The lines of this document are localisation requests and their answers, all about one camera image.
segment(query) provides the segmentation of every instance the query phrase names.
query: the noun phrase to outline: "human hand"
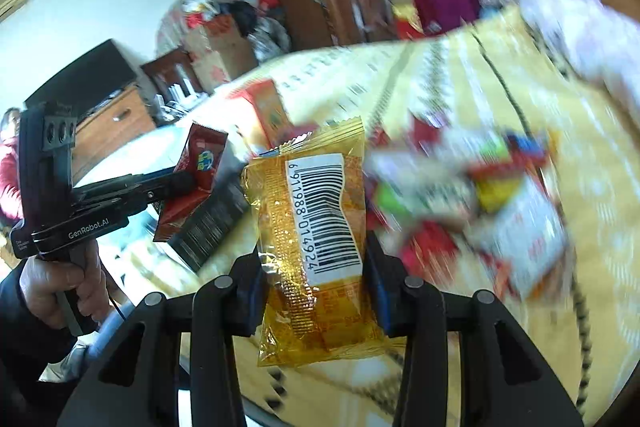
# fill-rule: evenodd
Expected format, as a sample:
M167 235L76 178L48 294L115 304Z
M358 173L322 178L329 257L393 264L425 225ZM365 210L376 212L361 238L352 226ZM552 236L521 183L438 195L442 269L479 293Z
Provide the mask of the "human hand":
M94 239L75 248L84 250L84 271L73 263L30 257L20 275L20 289L27 308L34 317L55 330L66 326L62 309L56 301L55 293L58 291L75 289L78 311L85 317L91 315L96 322L105 320L110 311L97 241Z

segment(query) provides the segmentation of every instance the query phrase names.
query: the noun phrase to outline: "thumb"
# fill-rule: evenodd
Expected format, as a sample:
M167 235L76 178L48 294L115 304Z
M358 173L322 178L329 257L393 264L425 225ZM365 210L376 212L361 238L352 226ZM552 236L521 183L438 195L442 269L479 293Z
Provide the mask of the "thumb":
M71 263L33 259L29 279L33 292L52 294L78 286L84 280L84 271Z

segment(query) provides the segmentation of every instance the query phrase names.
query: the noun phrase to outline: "drawer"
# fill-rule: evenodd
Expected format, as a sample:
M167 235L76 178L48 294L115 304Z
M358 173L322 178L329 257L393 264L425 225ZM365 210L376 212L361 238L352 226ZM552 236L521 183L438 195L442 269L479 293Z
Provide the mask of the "drawer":
M124 144L155 127L137 88L128 87L78 126L71 162L73 182Z

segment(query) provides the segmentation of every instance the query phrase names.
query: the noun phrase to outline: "yellow bedsheet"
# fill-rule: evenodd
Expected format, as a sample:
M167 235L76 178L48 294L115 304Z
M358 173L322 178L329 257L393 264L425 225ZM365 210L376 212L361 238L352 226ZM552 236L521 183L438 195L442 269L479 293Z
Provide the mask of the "yellow bedsheet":
M640 155L638 131L612 105L606 93L571 74L564 78L538 51L517 9L467 26L444 38L420 42L366 44L303 52L274 60L222 87L193 113L199 123L233 132L242 118L223 97L256 78L274 78L294 123L324 123L361 115L370 130L381 123L399 136L409 111L434 103L461 126L521 129L520 119L496 75L482 58L478 40L504 78L532 129L561 134L559 180L570 233L577 246L578 337L571 304L560 311L522 305L514 315L557 373L572 399L580 393L586 425L592 425L615 399L640 357ZM132 245L126 292L140 300L159 289L174 296L194 291L228 271L236 256L255 244L249 217L196 277L146 244ZM188 355L188 337L183 353ZM275 381L256 367L256 339L236 339L241 390L269 410ZM583 373L580 346L590 347ZM449 425L459 418L459 362L451 343ZM283 369L282 406L275 413L293 425L369 426L391 422L401 371L395 357L312 364Z

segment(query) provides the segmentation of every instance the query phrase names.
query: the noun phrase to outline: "drawer handle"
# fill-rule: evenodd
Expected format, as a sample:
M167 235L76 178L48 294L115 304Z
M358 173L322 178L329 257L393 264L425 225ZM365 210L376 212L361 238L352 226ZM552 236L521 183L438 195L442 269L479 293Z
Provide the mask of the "drawer handle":
M121 122L122 120L127 118L130 114L131 114L131 110L130 109L125 109L120 114L117 114L116 116L114 116L113 117L113 121L114 122Z

